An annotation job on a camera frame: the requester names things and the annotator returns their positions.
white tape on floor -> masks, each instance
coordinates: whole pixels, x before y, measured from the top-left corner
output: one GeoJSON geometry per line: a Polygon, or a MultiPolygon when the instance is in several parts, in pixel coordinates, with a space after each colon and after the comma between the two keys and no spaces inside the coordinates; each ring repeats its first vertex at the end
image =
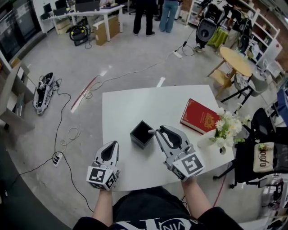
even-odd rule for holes
{"type": "Polygon", "coordinates": [[[159,82],[158,82],[158,84],[157,84],[157,86],[156,87],[161,87],[161,85],[163,84],[163,82],[165,81],[165,77],[162,77],[162,78],[160,78],[160,80],[159,80],[159,82]]]}

beige bag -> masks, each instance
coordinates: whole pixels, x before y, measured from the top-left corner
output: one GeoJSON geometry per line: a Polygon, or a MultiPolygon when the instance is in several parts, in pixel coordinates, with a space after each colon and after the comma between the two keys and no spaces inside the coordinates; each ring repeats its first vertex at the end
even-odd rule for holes
{"type": "Polygon", "coordinates": [[[254,146],[254,164],[255,173],[265,173],[273,171],[274,143],[263,143],[267,146],[266,151],[259,151],[259,144],[254,146]]]}

forearm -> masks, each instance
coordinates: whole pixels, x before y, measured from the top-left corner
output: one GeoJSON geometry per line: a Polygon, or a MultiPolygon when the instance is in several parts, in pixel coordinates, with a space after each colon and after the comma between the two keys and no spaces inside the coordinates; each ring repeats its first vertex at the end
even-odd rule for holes
{"type": "Polygon", "coordinates": [[[186,196],[190,214],[193,217],[198,219],[207,210],[212,208],[212,205],[195,179],[192,178],[186,182],[183,182],[182,187],[186,196]]]}
{"type": "Polygon", "coordinates": [[[113,224],[113,203],[111,191],[100,190],[99,198],[92,217],[101,221],[108,227],[113,224]]]}

black pants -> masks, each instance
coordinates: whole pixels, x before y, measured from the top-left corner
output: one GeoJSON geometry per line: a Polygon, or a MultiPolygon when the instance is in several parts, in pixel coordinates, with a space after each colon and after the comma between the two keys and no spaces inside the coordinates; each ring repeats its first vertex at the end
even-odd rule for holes
{"type": "Polygon", "coordinates": [[[136,3],[136,15],[134,20],[134,29],[133,32],[138,34],[141,29],[141,18],[146,11],[146,35],[152,34],[153,27],[153,15],[155,10],[155,4],[145,3],[145,2],[137,2],[136,3]]]}
{"type": "Polygon", "coordinates": [[[162,12],[163,12],[163,4],[164,0],[158,0],[158,5],[160,6],[160,13],[159,13],[159,18],[162,17],[162,12]]]}
{"type": "Polygon", "coordinates": [[[200,44],[200,48],[202,49],[202,48],[204,48],[205,45],[207,44],[207,41],[201,41],[201,40],[199,39],[199,37],[198,37],[198,29],[199,29],[199,27],[197,28],[197,31],[196,31],[196,43],[199,43],[199,44],[200,44]]]}

small black container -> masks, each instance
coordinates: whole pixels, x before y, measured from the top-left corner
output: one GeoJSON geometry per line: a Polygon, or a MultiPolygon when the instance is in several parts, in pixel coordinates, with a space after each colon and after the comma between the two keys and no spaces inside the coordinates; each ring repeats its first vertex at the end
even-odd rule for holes
{"type": "Polygon", "coordinates": [[[147,125],[144,121],[141,121],[130,133],[132,142],[138,145],[141,149],[144,149],[154,136],[154,133],[148,133],[148,130],[151,129],[153,128],[147,125]]]}

